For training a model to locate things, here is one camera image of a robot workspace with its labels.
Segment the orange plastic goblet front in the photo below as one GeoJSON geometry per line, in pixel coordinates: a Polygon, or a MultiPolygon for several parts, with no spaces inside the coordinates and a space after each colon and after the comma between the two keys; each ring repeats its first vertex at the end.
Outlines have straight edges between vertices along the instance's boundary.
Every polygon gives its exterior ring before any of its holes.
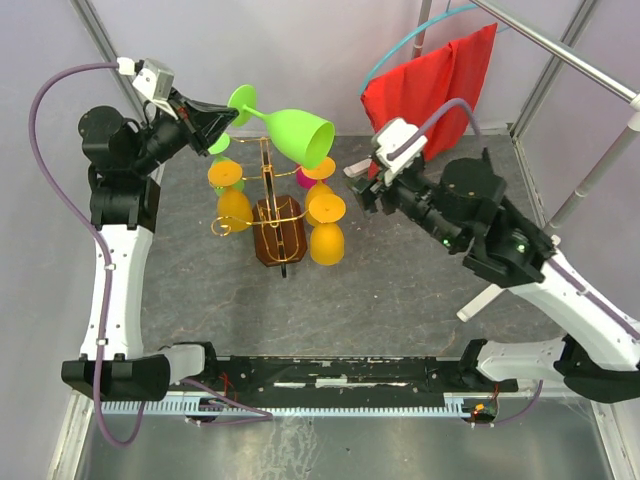
{"type": "Polygon", "coordinates": [[[345,254],[345,238],[338,221],[346,214],[345,202],[335,194],[322,194],[309,205],[309,214],[316,221],[310,236],[310,254],[319,265],[339,263],[345,254]]]}

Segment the pink plastic goblet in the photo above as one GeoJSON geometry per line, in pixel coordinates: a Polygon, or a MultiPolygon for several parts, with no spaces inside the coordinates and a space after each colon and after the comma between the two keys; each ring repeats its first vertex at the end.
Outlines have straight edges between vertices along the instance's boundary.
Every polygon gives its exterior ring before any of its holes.
{"type": "Polygon", "coordinates": [[[296,171],[296,181],[301,188],[306,190],[309,190],[316,184],[316,180],[310,178],[302,167],[296,171]]]}

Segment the orange plastic goblet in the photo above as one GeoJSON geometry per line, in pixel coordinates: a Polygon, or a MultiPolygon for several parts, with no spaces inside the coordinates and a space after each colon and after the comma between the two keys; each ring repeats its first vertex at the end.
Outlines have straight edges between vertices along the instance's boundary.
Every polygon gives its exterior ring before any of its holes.
{"type": "Polygon", "coordinates": [[[336,164],[331,157],[325,157],[316,168],[301,168],[304,176],[312,181],[312,185],[305,197],[305,219],[312,227],[317,226],[318,222],[309,211],[310,203],[318,196],[333,194],[333,190],[326,184],[326,180],[335,173],[335,170],[336,164]]]}
{"type": "Polygon", "coordinates": [[[242,167],[231,160],[219,161],[208,171],[208,180],[214,188],[222,190],[217,203],[217,219],[212,228],[226,236],[248,229],[253,220],[248,197],[235,185],[243,179],[242,167]]]}
{"type": "Polygon", "coordinates": [[[346,214],[345,202],[335,194],[322,194],[309,205],[309,214],[316,221],[310,236],[310,254],[319,265],[339,263],[345,254],[345,238],[338,221],[346,214]]]}

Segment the green plastic goblet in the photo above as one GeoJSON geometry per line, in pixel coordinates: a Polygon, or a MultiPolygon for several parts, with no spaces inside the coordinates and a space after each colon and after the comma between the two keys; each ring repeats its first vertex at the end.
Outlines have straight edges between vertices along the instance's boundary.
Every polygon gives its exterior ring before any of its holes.
{"type": "MultiPolygon", "coordinates": [[[[211,166],[217,163],[230,161],[230,158],[224,155],[224,152],[229,148],[231,144],[231,137],[227,133],[223,133],[220,138],[208,148],[208,153],[213,157],[211,166]]],[[[245,181],[240,178],[236,183],[232,185],[232,188],[242,192],[245,187],[245,181]]]]}
{"type": "Polygon", "coordinates": [[[331,121],[300,109],[260,112],[257,91],[252,85],[239,86],[227,106],[238,111],[234,127],[245,125],[253,117],[260,119],[275,148],[306,169],[317,168],[333,145],[335,126],[331,121]]]}

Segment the green plastic goblet front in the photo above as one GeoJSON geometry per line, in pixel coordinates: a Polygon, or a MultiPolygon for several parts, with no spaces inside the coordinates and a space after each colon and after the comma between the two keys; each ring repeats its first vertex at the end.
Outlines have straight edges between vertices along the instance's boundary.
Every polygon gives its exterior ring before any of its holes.
{"type": "Polygon", "coordinates": [[[260,112],[257,91],[252,85],[239,86],[227,106],[238,111],[234,127],[245,125],[253,117],[260,119],[275,148],[306,169],[317,168],[333,145],[335,126],[331,121],[300,109],[260,112]]]}

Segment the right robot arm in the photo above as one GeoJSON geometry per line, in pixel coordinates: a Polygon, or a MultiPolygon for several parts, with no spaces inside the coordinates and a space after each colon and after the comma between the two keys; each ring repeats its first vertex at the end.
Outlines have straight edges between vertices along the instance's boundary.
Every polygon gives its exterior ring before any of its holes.
{"type": "Polygon", "coordinates": [[[402,212],[449,254],[463,254],[477,277],[528,301],[563,330],[550,341],[470,341],[457,367],[464,390],[537,380],[604,404],[638,398],[638,323],[590,286],[508,199],[488,151],[450,161],[438,182],[415,159],[389,185],[381,174],[348,185],[363,210],[402,212]]]}

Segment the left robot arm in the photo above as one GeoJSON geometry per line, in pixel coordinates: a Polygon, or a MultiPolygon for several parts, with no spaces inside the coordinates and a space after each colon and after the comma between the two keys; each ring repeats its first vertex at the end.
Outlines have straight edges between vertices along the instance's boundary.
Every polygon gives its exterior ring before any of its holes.
{"type": "Polygon", "coordinates": [[[145,354],[140,314],[161,193],[152,175],[184,147],[207,155],[239,112],[177,90],[156,106],[155,116],[143,123],[107,105],[90,109],[78,123],[89,161],[89,223],[99,237],[89,324],[78,358],[63,362],[61,379],[91,399],[159,401],[185,377],[209,390],[221,375],[208,342],[145,354]]]}

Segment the green plastic goblet back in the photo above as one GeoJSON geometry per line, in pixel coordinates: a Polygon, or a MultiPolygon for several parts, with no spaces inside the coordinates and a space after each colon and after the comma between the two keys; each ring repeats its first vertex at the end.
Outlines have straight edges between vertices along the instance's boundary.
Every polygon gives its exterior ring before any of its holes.
{"type": "MultiPolygon", "coordinates": [[[[231,137],[227,133],[223,133],[220,138],[208,148],[208,153],[213,157],[211,166],[217,163],[230,161],[230,158],[224,155],[224,152],[229,148],[231,144],[231,137]]],[[[245,187],[245,181],[240,178],[236,183],[232,185],[232,188],[242,192],[245,187]]]]}

